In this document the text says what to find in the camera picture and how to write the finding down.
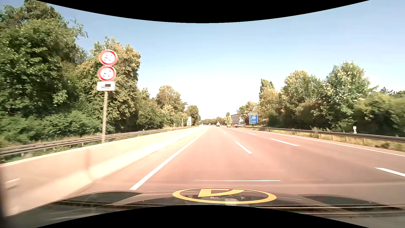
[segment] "concrete barrier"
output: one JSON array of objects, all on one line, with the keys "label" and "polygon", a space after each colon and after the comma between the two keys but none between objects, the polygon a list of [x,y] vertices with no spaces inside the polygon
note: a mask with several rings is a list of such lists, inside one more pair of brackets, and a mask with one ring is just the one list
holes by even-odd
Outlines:
[{"label": "concrete barrier", "polygon": [[205,128],[193,127],[42,155],[0,166],[6,214],[60,200],[175,141]]}]

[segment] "metal guardrail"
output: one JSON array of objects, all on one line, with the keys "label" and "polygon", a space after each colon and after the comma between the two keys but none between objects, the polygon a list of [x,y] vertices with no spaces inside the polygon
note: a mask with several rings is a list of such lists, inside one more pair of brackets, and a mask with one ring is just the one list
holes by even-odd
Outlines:
[{"label": "metal guardrail", "polygon": [[[115,139],[119,137],[125,136],[136,136],[148,133],[156,133],[156,132],[164,132],[164,131],[174,131],[179,129],[186,129],[191,127],[176,127],[171,129],[157,129],[157,130],[148,130],[148,131],[135,131],[135,132],[128,132],[128,133],[118,133],[118,134],[111,134],[106,135],[105,139]],[[39,151],[39,150],[46,150],[46,149],[53,149],[57,147],[63,146],[72,146],[77,144],[84,144],[88,142],[96,142],[101,141],[101,136],[93,136],[93,137],[84,137],[84,138],[75,138],[75,139],[68,139],[68,140],[60,140],[60,141],[53,141],[53,142],[43,142],[43,143],[34,143],[34,144],[27,144],[21,146],[11,146],[11,147],[4,147],[0,148],[0,157],[7,156],[7,155],[15,155],[15,154],[23,154],[32,151]]]},{"label": "metal guardrail", "polygon": [[[250,126],[232,126],[232,127],[246,127],[246,128],[255,128],[261,131],[291,131],[291,132],[305,132],[305,133],[312,133],[316,134],[315,131],[312,130],[299,130],[299,129],[285,129],[285,128],[272,128],[272,127],[250,127]],[[405,143],[405,138],[401,137],[394,137],[394,136],[379,136],[379,135],[369,135],[369,134],[358,134],[358,133],[344,133],[344,132],[333,132],[333,131],[318,131],[318,135],[330,135],[330,136],[343,136],[343,137],[352,137],[352,138],[366,138],[366,139],[374,139],[374,140],[383,140],[389,142],[402,142]]]}]

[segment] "yellow circle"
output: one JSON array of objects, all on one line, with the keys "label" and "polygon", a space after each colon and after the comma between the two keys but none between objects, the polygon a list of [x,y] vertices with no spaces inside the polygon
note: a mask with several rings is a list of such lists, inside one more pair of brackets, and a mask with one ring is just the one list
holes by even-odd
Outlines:
[{"label": "yellow circle", "polygon": [[232,188],[232,189],[241,189],[241,190],[248,190],[248,191],[256,191],[256,192],[261,192],[264,193],[266,195],[268,195],[267,198],[262,199],[262,200],[252,200],[252,201],[215,201],[215,200],[200,200],[200,199],[194,199],[194,198],[189,198],[189,197],[185,197],[180,195],[180,192],[182,191],[188,191],[188,190],[192,190],[192,189],[198,189],[198,188],[189,188],[189,189],[183,189],[183,190],[179,190],[179,191],[175,191],[173,192],[173,196],[182,200],[188,200],[188,201],[194,201],[194,202],[202,202],[202,203],[217,203],[217,204],[253,204],[253,203],[264,203],[264,202],[269,202],[269,201],[273,201],[275,199],[277,199],[277,197],[271,193],[267,193],[264,191],[257,191],[257,190],[251,190],[251,189],[243,189],[243,188]]}]

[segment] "highway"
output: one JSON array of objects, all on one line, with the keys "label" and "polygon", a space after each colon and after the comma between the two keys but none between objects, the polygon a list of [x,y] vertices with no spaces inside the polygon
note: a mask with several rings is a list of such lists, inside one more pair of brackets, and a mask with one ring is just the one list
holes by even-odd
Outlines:
[{"label": "highway", "polygon": [[234,187],[404,203],[405,153],[225,126],[201,128],[81,194]]}]

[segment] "white sign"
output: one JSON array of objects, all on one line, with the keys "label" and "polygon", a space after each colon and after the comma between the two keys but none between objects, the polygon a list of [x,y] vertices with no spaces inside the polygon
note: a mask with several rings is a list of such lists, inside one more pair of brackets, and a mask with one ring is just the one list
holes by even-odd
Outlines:
[{"label": "white sign", "polygon": [[98,60],[103,65],[112,66],[115,63],[117,63],[118,56],[117,56],[117,53],[115,53],[113,50],[105,49],[98,56]]},{"label": "white sign", "polygon": [[115,82],[97,82],[98,91],[114,91]]},{"label": "white sign", "polygon": [[98,69],[98,78],[102,81],[114,81],[117,71],[112,66],[102,66]]},{"label": "white sign", "polygon": [[187,118],[187,126],[191,126],[191,116]]}]

